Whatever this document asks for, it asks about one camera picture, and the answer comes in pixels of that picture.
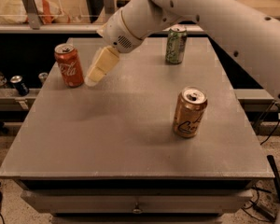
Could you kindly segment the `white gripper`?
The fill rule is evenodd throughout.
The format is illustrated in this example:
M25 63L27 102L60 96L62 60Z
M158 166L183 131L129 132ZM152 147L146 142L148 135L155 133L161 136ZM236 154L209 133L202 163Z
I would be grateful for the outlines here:
M129 31L124 22L122 11L123 9L121 8L115 12L97 30L97 34L110 46L96 51L84 78L85 84L89 87L99 83L118 64L120 53L129 53L143 43L141 39Z

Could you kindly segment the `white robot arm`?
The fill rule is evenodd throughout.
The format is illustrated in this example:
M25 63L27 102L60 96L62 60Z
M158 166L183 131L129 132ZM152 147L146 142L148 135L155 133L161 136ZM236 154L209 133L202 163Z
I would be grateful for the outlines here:
M85 77L98 83L121 53L181 21L198 24L280 104L280 21L236 0L131 0L97 31L106 42Z

